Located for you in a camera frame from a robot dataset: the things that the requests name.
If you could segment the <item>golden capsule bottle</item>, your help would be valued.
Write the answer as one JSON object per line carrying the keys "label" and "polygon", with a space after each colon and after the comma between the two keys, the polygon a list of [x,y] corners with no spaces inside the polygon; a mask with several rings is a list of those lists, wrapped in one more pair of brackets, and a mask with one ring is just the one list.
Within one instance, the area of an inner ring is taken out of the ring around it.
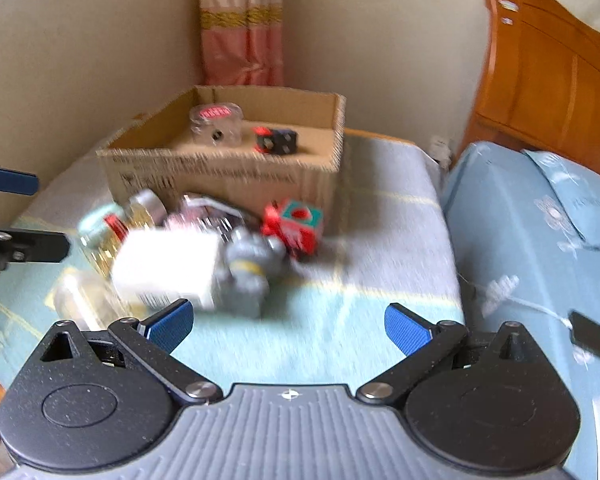
{"label": "golden capsule bottle", "polygon": [[94,269],[108,278],[129,232],[156,228],[167,215],[158,195],[145,188],[124,206],[108,203],[87,214],[78,224],[80,246]]}

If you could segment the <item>wooden headboard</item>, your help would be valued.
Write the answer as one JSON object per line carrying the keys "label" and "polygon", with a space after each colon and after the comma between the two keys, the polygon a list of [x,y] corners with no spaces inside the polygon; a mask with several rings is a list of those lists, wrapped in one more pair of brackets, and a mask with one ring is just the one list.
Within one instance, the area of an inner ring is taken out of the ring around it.
{"label": "wooden headboard", "polygon": [[557,0],[486,8],[486,60],[460,145],[549,151],[600,174],[600,32]]}

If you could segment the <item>blue bed sheet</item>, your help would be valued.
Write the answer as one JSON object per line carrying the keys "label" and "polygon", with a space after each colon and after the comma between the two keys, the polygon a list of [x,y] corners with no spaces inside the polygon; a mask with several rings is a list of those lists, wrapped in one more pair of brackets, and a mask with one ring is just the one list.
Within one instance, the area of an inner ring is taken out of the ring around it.
{"label": "blue bed sheet", "polygon": [[567,460],[600,479],[600,358],[575,346],[568,314],[600,324],[600,250],[583,246],[541,171],[522,151],[471,144],[446,180],[450,232],[467,324],[521,323],[576,399],[581,428]]}

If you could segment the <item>blue pillow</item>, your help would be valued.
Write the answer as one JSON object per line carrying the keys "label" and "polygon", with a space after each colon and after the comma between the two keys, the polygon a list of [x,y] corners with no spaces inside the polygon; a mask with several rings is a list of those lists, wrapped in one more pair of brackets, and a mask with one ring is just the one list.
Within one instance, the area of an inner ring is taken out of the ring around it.
{"label": "blue pillow", "polygon": [[600,175],[551,152],[524,154],[547,180],[583,246],[600,250]]}

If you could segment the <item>white wall charger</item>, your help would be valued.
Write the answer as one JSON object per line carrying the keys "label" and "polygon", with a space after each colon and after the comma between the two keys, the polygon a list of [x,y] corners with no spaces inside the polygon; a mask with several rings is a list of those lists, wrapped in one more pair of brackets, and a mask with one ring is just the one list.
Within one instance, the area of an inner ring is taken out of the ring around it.
{"label": "white wall charger", "polygon": [[447,170],[453,159],[450,141],[441,136],[433,136],[430,139],[428,154],[442,169]]}

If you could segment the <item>clear glass cup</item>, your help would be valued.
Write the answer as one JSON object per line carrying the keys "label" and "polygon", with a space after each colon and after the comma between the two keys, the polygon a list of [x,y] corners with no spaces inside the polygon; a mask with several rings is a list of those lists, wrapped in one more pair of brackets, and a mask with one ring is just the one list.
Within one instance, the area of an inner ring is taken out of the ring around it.
{"label": "clear glass cup", "polygon": [[93,271],[69,268],[61,273],[50,304],[58,318],[75,322],[80,330],[104,330],[129,310],[114,293],[109,282]]}

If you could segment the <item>clear round red-label container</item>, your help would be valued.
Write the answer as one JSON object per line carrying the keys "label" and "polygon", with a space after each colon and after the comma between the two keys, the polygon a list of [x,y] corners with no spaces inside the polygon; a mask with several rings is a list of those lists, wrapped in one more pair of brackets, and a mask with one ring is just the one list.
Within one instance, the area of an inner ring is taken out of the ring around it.
{"label": "clear round red-label container", "polygon": [[242,109],[234,103],[198,105],[189,112],[190,130],[197,144],[229,146],[242,144]]}

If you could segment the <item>dark blue toy block car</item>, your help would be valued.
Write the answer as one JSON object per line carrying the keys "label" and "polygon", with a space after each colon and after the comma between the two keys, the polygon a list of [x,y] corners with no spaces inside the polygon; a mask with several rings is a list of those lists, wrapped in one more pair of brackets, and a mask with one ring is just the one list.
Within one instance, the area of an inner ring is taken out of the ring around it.
{"label": "dark blue toy block car", "polygon": [[298,153],[298,132],[291,129],[276,129],[268,127],[254,127],[256,136],[254,149],[267,155],[294,155]]}

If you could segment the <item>black phone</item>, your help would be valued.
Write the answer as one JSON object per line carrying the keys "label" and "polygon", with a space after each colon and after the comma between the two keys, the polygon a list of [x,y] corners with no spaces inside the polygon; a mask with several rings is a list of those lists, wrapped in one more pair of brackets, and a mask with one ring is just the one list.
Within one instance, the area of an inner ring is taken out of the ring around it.
{"label": "black phone", "polygon": [[570,311],[568,320],[571,325],[571,342],[580,349],[600,358],[600,324],[577,311]]}

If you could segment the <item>pink curtain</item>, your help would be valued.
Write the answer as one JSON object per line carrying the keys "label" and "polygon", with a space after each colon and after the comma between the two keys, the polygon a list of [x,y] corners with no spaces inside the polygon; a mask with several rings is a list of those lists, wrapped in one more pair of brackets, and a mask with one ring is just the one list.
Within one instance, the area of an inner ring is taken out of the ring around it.
{"label": "pink curtain", "polygon": [[208,86],[284,83],[283,0],[199,0]]}

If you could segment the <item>cardboard box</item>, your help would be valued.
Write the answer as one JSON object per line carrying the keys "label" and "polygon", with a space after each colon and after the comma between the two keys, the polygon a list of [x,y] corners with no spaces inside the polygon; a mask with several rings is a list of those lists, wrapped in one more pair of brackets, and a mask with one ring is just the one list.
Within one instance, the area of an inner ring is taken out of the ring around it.
{"label": "cardboard box", "polygon": [[[189,113],[197,105],[232,103],[244,113],[236,148],[198,143]],[[137,116],[97,152],[110,193],[123,203],[144,188],[175,208],[198,192],[262,214],[273,200],[294,198],[325,214],[339,179],[346,99],[337,93],[283,87],[195,86],[161,110]],[[257,127],[298,134],[293,155],[256,150]]]}

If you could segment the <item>grey rhino toy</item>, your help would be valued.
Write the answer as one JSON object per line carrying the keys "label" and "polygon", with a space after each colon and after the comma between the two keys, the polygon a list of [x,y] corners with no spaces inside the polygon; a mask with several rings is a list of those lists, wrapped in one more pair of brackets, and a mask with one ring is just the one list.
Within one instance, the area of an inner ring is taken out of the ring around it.
{"label": "grey rhino toy", "polygon": [[258,318],[271,286],[283,272],[287,249],[275,236],[240,226],[230,232],[214,274],[213,301],[220,311]]}

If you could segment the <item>white plastic bottle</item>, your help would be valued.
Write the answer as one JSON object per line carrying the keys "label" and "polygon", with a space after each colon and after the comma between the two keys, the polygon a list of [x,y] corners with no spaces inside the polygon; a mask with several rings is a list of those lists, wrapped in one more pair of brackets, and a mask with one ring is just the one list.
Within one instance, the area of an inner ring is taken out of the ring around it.
{"label": "white plastic bottle", "polygon": [[195,228],[132,230],[110,271],[110,282],[127,304],[158,310],[187,299],[202,310],[214,308],[214,272],[222,238]]}

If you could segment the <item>red toy train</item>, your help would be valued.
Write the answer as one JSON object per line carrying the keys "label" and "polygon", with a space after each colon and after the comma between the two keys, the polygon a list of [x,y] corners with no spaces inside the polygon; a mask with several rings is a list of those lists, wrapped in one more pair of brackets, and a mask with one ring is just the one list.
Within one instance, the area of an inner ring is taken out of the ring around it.
{"label": "red toy train", "polygon": [[300,200],[272,202],[264,207],[260,231],[281,240],[291,257],[312,257],[322,239],[324,214]]}

